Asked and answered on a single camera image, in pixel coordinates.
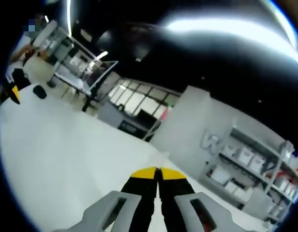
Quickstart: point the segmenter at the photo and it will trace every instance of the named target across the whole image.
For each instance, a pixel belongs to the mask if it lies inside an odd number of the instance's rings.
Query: yellow object
[[[168,169],[168,168],[161,168],[163,180],[178,180],[178,179],[185,179],[186,177],[178,171]]]
[[[18,101],[20,102],[20,97],[19,97],[19,91],[18,91],[18,87],[14,86],[12,88],[13,93],[15,94],[15,96],[17,97]]]
[[[131,177],[135,178],[143,178],[143,179],[153,179],[156,167],[151,167],[151,168],[145,168],[138,170],[137,172],[133,173]]]

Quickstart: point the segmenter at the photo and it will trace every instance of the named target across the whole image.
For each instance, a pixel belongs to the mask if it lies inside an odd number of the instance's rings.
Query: shelf
[[[287,171],[287,173],[291,174],[291,177],[295,176],[298,179],[298,172],[296,170],[294,170],[293,168],[291,168],[287,163],[285,163],[284,161],[281,164],[281,169],[283,171]]]
[[[274,220],[274,221],[281,222],[281,219],[279,219],[278,217],[273,216],[273,215],[271,215],[271,214],[268,214],[267,217],[270,218],[270,219],[272,219],[272,220]]]
[[[292,201],[293,199],[288,197],[280,188],[278,188],[276,185],[271,186],[272,189],[276,190],[279,194],[281,194],[284,198],[288,199],[289,201]]]
[[[215,193],[216,195],[218,195],[219,197],[221,197],[222,199],[229,202],[235,207],[239,207],[241,204],[246,204],[245,201],[227,191],[222,184],[208,176],[204,176],[200,180],[200,183],[208,190],[212,191],[213,193]]]
[[[230,157],[230,156],[226,156],[225,154],[223,153],[220,153],[219,154],[220,156],[223,156],[225,159],[231,161],[232,163],[236,164],[238,167],[240,167],[241,169],[244,169],[246,170],[247,172],[249,172],[250,174],[252,174],[253,176],[255,176],[256,178],[260,179],[261,181],[263,181],[264,183],[267,183],[269,182],[269,180],[262,176],[261,174],[259,173],[256,173],[254,170],[252,170],[251,168],[247,167],[246,165],[244,165],[243,163],[241,163],[239,160],[237,160],[236,158],[234,157]]]
[[[280,154],[275,151],[270,146],[266,145],[262,141],[259,141],[256,137],[251,134],[248,134],[236,127],[233,127],[231,136],[242,141],[243,143],[247,144],[256,152],[260,153],[261,155],[268,156],[268,157],[280,157]]]
[[[277,151],[275,151],[272,147],[268,146],[262,141],[259,141],[253,135],[238,129],[237,127],[233,127],[231,131],[231,136],[243,142],[244,144],[248,145],[253,150],[260,153],[260,155],[267,156],[267,157],[275,157],[277,159],[281,158],[281,155]],[[281,169],[289,173],[291,176],[295,176],[296,178],[298,178],[298,172],[293,168],[291,168],[289,164],[287,164],[285,161],[282,162]]]

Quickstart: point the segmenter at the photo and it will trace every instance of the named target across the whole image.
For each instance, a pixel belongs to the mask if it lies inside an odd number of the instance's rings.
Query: ceiling light
[[[47,23],[49,23],[49,19],[46,15],[45,15],[45,20],[46,20]]]
[[[94,65],[95,65],[95,62],[92,60],[92,61],[89,63],[89,67],[90,67],[90,68],[93,68]]]
[[[176,33],[189,31],[227,33],[259,43],[287,55],[298,63],[298,52],[275,32],[255,22],[230,18],[185,19],[170,23],[167,28]]]
[[[72,26],[71,26],[71,0],[67,0],[66,4],[66,17],[67,17],[67,28],[69,36],[72,36]]]
[[[81,29],[80,34],[82,35],[83,38],[85,38],[88,42],[92,41],[92,36],[89,35],[85,30]]]
[[[95,58],[95,60],[101,59],[101,58],[103,58],[104,56],[106,56],[107,54],[108,54],[108,52],[107,52],[107,51],[104,51],[104,52],[102,52],[101,54],[99,54],[99,55]]]

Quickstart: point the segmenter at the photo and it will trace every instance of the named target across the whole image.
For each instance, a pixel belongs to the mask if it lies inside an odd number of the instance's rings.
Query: table
[[[71,87],[75,88],[76,90],[82,92],[86,96],[91,96],[90,87],[88,84],[81,80],[80,78],[73,78],[73,77],[65,77],[62,74],[55,72],[54,76],[59,80],[63,81],[64,83],[70,85]]]

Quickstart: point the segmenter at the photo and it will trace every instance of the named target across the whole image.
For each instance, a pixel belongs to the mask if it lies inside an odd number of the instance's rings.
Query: window
[[[82,59],[84,62],[87,62],[88,61],[88,59],[86,57],[84,57],[84,56],[80,56],[80,59]]]
[[[151,89],[151,87],[149,87],[149,86],[140,85],[137,89],[137,92],[147,94],[150,89]]]
[[[158,100],[163,100],[164,97],[166,96],[166,92],[161,91],[159,89],[153,88],[150,93],[149,96],[158,99]]]
[[[153,112],[158,108],[159,104],[152,98],[146,97],[140,106],[136,109],[134,115],[137,115],[140,110],[146,111],[148,114],[153,114]]]
[[[131,90],[135,90],[135,89],[137,89],[138,86],[139,86],[138,83],[136,83],[136,82],[132,82],[132,83],[129,85],[129,89],[131,89]]]
[[[113,87],[113,89],[109,92],[109,97],[112,97],[115,92],[118,90],[118,88],[120,87],[121,83],[123,82],[123,80],[119,80],[118,83],[116,84],[116,86]]]
[[[45,45],[45,47],[48,47],[48,50],[54,50],[57,46],[58,46],[58,41],[53,41],[50,42],[50,45],[48,46],[48,44]]]
[[[174,105],[176,104],[177,100],[178,100],[178,97],[177,97],[177,96],[175,96],[175,95],[173,95],[173,94],[169,94],[169,95],[166,97],[166,99],[165,99],[164,102],[165,102],[167,105],[171,105],[172,107],[174,107]]]
[[[129,90],[127,88],[124,91],[124,93],[121,95],[121,97],[119,98],[119,100],[117,101],[116,105],[120,105],[120,104],[124,105],[132,94],[133,94],[133,91],[132,90]]]
[[[78,66],[80,64],[80,62],[81,62],[81,60],[78,57],[74,56],[71,59],[70,64],[73,66]]]
[[[119,86],[119,89],[118,89],[118,90],[116,91],[116,93],[112,96],[112,98],[111,98],[111,102],[112,102],[112,103],[116,103],[116,101],[119,99],[121,93],[123,93],[124,90],[125,90],[125,87],[122,86],[122,85],[120,85],[120,86]]]
[[[167,107],[164,105],[160,105],[159,108],[157,109],[157,111],[154,113],[154,117],[156,119],[160,119],[160,117],[162,116],[163,112],[165,111]]]
[[[81,73],[83,73],[85,71],[85,69],[87,68],[88,64],[81,62],[80,65],[78,66],[78,69]]]
[[[130,83],[131,83],[131,81],[127,81],[127,80],[125,80],[125,81],[123,81],[122,85],[123,85],[124,87],[127,87],[127,86],[129,86]]]
[[[58,58],[56,58],[55,56],[50,56],[48,59],[47,59],[47,62],[49,64],[51,64],[52,66],[54,66],[58,61]]]
[[[145,97],[144,94],[135,92],[131,96],[129,101],[125,104],[125,111],[127,113],[132,114],[134,112],[134,110],[136,109],[136,107],[141,103],[141,101],[143,100],[144,97]]]

